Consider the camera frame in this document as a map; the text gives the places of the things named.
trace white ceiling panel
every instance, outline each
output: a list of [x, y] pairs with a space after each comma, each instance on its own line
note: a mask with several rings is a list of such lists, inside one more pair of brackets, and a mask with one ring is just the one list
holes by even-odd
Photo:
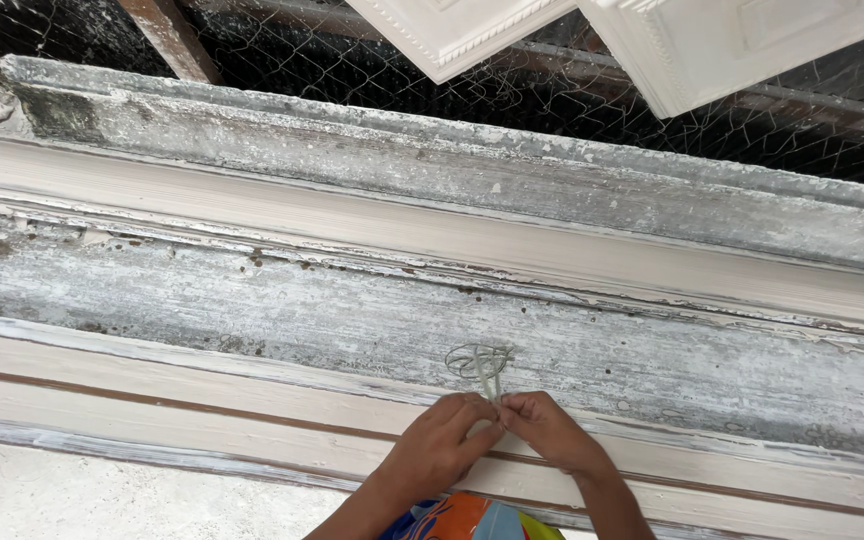
[[574, 0], [347, 0], [436, 83], [575, 9]]

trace orange fabric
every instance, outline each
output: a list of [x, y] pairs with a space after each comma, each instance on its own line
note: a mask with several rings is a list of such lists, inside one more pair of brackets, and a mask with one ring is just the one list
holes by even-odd
[[441, 538], [443, 540], [473, 540], [475, 527], [482, 520], [491, 500], [468, 493], [455, 493], [432, 507], [414, 527], [409, 540]]

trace brown stripe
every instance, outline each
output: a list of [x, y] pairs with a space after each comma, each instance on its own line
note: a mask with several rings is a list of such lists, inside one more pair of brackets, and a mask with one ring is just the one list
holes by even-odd
[[[509, 453], [505, 451], [489, 451], [490, 455], [495, 455], [500, 460], [518, 461], [520, 463], [529, 463], [531, 465], [543, 465], [552, 467], [548, 461], [539, 457], [530, 455], [520, 455], [518, 453]], [[739, 489], [736, 487], [726, 487], [710, 483], [696, 482], [690, 480], [681, 480], [677, 478], [668, 478], [665, 476], [655, 476], [652, 474], [643, 474], [640, 472], [625, 472], [620, 471], [622, 478], [626, 481], [635, 481], [651, 485], [665, 485], [670, 487], [680, 487], [693, 491], [704, 491], [708, 493], [717, 493], [720, 495], [728, 495], [731, 497], [740, 497], [742, 499], [752, 499], [755, 501], [764, 501], [766, 503], [778, 503], [780, 505], [788, 505], [790, 507], [803, 507], [806, 509], [828, 510], [830, 512], [839, 512], [842, 514], [850, 514], [854, 516], [864, 516], [864, 508], [856, 506], [846, 506], [845, 504], [837, 504], [835, 502], [823, 502], [822, 500], [813, 500], [811, 498], [790, 497], [787, 495], [776, 495], [773, 493], [765, 493], [762, 491], [753, 491], [749, 489]]]
[[233, 416], [236, 418], [246, 418], [248, 420], [258, 420], [259, 422], [268, 422], [270, 424], [291, 426], [294, 428], [302, 428], [305, 430], [314, 430], [316, 432], [328, 432], [330, 434], [336, 434], [341, 436], [363, 437], [367, 439], [379, 439], [391, 442], [399, 440], [399, 436], [397, 435], [392, 435], [390, 433], [381, 433], [379, 431], [357, 429], [355, 427], [346, 427], [344, 425], [332, 425], [330, 423], [308, 422], [306, 420], [297, 420], [295, 418], [287, 418], [284, 416], [276, 416], [273, 414], [263, 414], [261, 412], [252, 412], [238, 408], [209, 405], [193, 401], [183, 401], [180, 399], [158, 398], [155, 396], [146, 396], [144, 394], [134, 394], [132, 392], [107, 390], [105, 388], [96, 388], [95, 386], [86, 386], [84, 384], [76, 384], [74, 382], [63, 382], [61, 380], [38, 378], [34, 376], [25, 376], [22, 374], [0, 373], [0, 381], [5, 383], [15, 383], [18, 385], [29, 385], [32, 387], [52, 388], [54, 390], [73, 392], [75, 394], [85, 394], [88, 396], [108, 398], [123, 402], [133, 402], [143, 405], [171, 407], [175, 409], [183, 409], [186, 411], [210, 412], [213, 414], [222, 414], [223, 416]]
[[[355, 437], [363, 437], [369, 439], [377, 439], [383, 441], [396, 442], [399, 440], [400, 436], [391, 434], [391, 433], [383, 433], [380, 431], [371, 431], [368, 429], [358, 429], [355, 427], [347, 427], [345, 425], [335, 425], [331, 423], [319, 423], [319, 422], [310, 422], [307, 420], [298, 420], [295, 418], [288, 418], [284, 416], [276, 416], [272, 414], [264, 414], [259, 412], [252, 412], [242, 409], [229, 408], [223, 406], [209, 405], [198, 403], [194, 401], [185, 401], [180, 399], [168, 399], [168, 398], [159, 398], [155, 396], [146, 396], [144, 394], [135, 394], [132, 392], [122, 392], [118, 390], [108, 390], [104, 388], [96, 388], [95, 386], [87, 386], [84, 384], [76, 384], [73, 382], [64, 382], [60, 380], [52, 380], [48, 378], [38, 378], [33, 376], [25, 376], [20, 374], [7, 374], [0, 373], [0, 381], [6, 383], [15, 383], [18, 385], [29, 385], [34, 387], [45, 387], [45, 388], [53, 388], [55, 390], [62, 390], [66, 392], [73, 392], [76, 394], [85, 394], [89, 396], [96, 396], [100, 398], [108, 398], [126, 402], [133, 402], [143, 405], [151, 405], [151, 406], [159, 406], [159, 407], [170, 407], [175, 409], [182, 409], [186, 411], [199, 411], [199, 412], [208, 412], [213, 414], [222, 414], [224, 416], [231, 416], [236, 418], [245, 418], [247, 420], [257, 420], [259, 422], [268, 422], [270, 424], [279, 424], [282, 426], [290, 426], [294, 428], [301, 428], [304, 430], [312, 430], [316, 432], [325, 432], [330, 434], [342, 435], [342, 436], [355, 436]], [[497, 451], [497, 450], [489, 450], [486, 454], [487, 457], [493, 458], [496, 460], [505, 460], [505, 461], [513, 461], [518, 463], [525, 463], [529, 465], [537, 465], [541, 467], [554, 467], [551, 463], [542, 459], [540, 457], [534, 457], [530, 455], [521, 455], [518, 453], [510, 453], [506, 451]], [[747, 489], [738, 489], [734, 487], [726, 487], [714, 484], [707, 484], [702, 482], [690, 481], [690, 480], [681, 480], [677, 478], [668, 478], [664, 476], [654, 476], [652, 474], [643, 474], [639, 472], [621, 472], [622, 478], [627, 481], [636, 481], [651, 485], [664, 485], [670, 487], [678, 487], [682, 489], [689, 489], [693, 491], [703, 491], [707, 493], [715, 493], [720, 495], [727, 495], [731, 497], [738, 497], [741, 499], [750, 499], [755, 501], [763, 501], [766, 503], [776, 503], [780, 505], [787, 505], [790, 507], [801, 507], [806, 509], [815, 509], [815, 510], [827, 510], [831, 512], [839, 512], [843, 514], [849, 514], [854, 516], [863, 516], [864, 517], [864, 508], [856, 507], [856, 506], [847, 506], [845, 504], [837, 504], [834, 502], [824, 502], [822, 500], [813, 500], [810, 498], [801, 498], [801, 497], [789, 497], [786, 495], [776, 495], [772, 493], [765, 493], [762, 491], [752, 491]], [[559, 508], [556, 505], [548, 506], [549, 509], [554, 510], [563, 510], [563, 511], [574, 511], [574, 508], [571, 506], [560, 505]]]

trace wire mesh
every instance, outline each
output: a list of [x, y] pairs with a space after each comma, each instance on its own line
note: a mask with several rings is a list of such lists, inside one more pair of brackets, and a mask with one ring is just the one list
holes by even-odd
[[[242, 90], [864, 182], [861, 111], [810, 99], [776, 109], [740, 92], [656, 118], [578, 11], [435, 84], [337, 0], [177, 3], [224, 80]], [[172, 76], [114, 0], [0, 0], [0, 42], [6, 52]], [[767, 83], [861, 106], [864, 41]]]
[[174, 77], [116, 0], [0, 0], [0, 53]]
[[[185, 6], [225, 80], [240, 89], [864, 182], [864, 130], [820, 120], [828, 116], [821, 107], [782, 115], [726, 98], [656, 118], [627, 79], [608, 70], [590, 73], [570, 57], [576, 50], [607, 52], [577, 11], [527, 37], [525, 47], [506, 49], [437, 85], [341, 2], [193, 0]], [[556, 60], [537, 66], [540, 55], [528, 55], [529, 47], [551, 51]], [[851, 89], [864, 99], [858, 91], [864, 89], [864, 42], [829, 56], [772, 83]], [[850, 77], [831, 73], [847, 71], [843, 64], [852, 67]]]

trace white decorative molding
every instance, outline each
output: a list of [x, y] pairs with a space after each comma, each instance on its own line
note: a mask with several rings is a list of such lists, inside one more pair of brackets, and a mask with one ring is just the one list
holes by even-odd
[[348, 0], [436, 83], [575, 9], [573, 0]]
[[864, 40], [864, 0], [577, 0], [657, 117]]

